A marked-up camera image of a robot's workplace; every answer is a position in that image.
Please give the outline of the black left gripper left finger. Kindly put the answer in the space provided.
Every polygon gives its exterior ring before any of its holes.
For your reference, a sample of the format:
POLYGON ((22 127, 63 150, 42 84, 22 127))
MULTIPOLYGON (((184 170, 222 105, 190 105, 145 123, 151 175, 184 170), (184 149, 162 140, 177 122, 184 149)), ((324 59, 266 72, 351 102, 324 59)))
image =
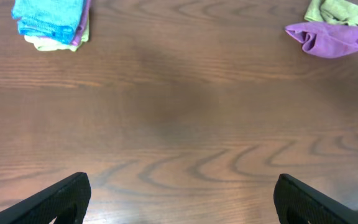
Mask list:
POLYGON ((0 224, 82 224, 91 198, 89 178, 74 173, 0 212, 0 224))

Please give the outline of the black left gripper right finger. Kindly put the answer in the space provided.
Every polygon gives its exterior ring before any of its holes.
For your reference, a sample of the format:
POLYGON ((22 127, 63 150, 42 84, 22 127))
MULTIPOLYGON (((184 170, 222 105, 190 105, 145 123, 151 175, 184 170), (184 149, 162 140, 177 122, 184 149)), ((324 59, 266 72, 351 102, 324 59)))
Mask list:
POLYGON ((280 174, 273 201, 281 224, 358 224, 358 211, 289 174, 280 174))

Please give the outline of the blue microfibre cloth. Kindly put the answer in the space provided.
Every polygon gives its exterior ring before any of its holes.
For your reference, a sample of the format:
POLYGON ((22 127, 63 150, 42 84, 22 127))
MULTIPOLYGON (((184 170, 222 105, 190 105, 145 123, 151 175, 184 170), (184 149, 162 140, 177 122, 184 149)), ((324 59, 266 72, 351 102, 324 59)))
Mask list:
POLYGON ((69 44, 81 21, 84 0, 16 0, 12 18, 21 35, 69 44))

